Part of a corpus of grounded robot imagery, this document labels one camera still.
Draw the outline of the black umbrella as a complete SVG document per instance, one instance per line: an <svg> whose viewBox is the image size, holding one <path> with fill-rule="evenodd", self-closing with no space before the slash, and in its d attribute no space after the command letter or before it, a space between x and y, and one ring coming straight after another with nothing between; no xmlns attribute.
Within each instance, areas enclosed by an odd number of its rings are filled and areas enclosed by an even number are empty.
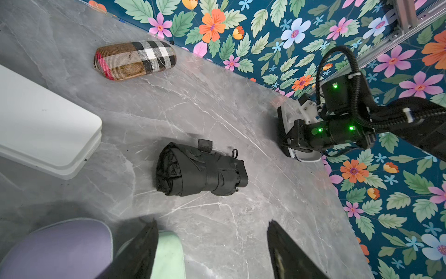
<svg viewBox="0 0 446 279"><path fill-rule="evenodd" d="M229 196L249 183L245 163L237 149L231 156L213 151L213 142L199 139L197 147L170 142L156 166L156 189L167 196L210 192Z"/></svg>

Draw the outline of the white closed umbrella case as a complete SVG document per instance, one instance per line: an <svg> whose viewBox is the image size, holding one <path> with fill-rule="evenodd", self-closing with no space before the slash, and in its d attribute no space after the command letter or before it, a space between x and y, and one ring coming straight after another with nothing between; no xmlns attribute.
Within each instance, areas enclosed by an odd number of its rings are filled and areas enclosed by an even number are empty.
<svg viewBox="0 0 446 279"><path fill-rule="evenodd" d="M1 156L63 180L101 143L102 120L1 66Z"/></svg>

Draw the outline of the plaid folded umbrella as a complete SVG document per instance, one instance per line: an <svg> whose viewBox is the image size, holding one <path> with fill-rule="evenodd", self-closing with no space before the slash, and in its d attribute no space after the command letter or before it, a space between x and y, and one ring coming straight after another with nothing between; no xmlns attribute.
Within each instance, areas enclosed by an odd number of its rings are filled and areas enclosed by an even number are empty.
<svg viewBox="0 0 446 279"><path fill-rule="evenodd" d="M174 48L163 41L136 41L100 47L93 67L105 78L124 81L174 67Z"/></svg>

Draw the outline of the beige case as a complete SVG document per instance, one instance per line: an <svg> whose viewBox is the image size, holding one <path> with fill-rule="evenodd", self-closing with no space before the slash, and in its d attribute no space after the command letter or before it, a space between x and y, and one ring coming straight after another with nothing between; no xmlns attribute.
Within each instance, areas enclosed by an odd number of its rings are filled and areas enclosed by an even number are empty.
<svg viewBox="0 0 446 279"><path fill-rule="evenodd" d="M305 123L298 108L297 112L290 111L287 105L282 105L277 109L279 146L283 153L290 158L303 163L318 162L321 160L321 153L311 149L305 139L305 131L309 124Z"/></svg>

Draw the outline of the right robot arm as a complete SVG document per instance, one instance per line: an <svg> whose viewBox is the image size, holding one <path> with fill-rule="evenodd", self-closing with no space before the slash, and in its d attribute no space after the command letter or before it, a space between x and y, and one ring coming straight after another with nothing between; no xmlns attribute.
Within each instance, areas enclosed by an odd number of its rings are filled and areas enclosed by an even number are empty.
<svg viewBox="0 0 446 279"><path fill-rule="evenodd" d="M325 63L334 52L343 53L351 71L321 83ZM374 146L377 135L390 132L413 146L446 159L446 109L429 100L410 96L388 106L375 103L357 59L346 46L336 46L322 58L315 75L315 123L296 119L280 146L301 153L322 155L340 144L355 148Z"/></svg>

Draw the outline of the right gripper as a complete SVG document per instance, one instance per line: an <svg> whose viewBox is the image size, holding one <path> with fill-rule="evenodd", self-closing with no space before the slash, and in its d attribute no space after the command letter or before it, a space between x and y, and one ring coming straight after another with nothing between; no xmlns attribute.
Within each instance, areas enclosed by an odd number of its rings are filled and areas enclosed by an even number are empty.
<svg viewBox="0 0 446 279"><path fill-rule="evenodd" d="M319 152L347 143L368 149L374 146L376 133L351 117L341 117L310 124L306 128L305 139L311 149Z"/></svg>

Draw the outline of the mint green zippered case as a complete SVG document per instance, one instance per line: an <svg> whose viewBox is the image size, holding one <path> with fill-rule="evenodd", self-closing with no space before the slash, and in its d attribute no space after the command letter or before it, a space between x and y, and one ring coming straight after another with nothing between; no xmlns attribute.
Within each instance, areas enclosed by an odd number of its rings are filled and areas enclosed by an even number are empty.
<svg viewBox="0 0 446 279"><path fill-rule="evenodd" d="M184 250L173 231L159 230L156 250L152 252L151 272L143 271L137 279L185 279Z"/></svg>

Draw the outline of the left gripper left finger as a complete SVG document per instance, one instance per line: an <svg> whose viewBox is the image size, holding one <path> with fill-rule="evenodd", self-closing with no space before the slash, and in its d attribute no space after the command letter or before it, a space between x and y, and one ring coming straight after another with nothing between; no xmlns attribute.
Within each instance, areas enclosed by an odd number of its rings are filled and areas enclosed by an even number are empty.
<svg viewBox="0 0 446 279"><path fill-rule="evenodd" d="M152 274L159 230L151 221L132 239L97 279L149 279Z"/></svg>

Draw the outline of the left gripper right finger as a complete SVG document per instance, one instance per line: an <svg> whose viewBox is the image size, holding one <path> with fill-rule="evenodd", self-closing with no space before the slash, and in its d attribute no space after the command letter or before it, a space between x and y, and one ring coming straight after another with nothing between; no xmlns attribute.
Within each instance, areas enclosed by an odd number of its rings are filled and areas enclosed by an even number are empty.
<svg viewBox="0 0 446 279"><path fill-rule="evenodd" d="M274 220L269 222L267 241L275 279L328 279Z"/></svg>

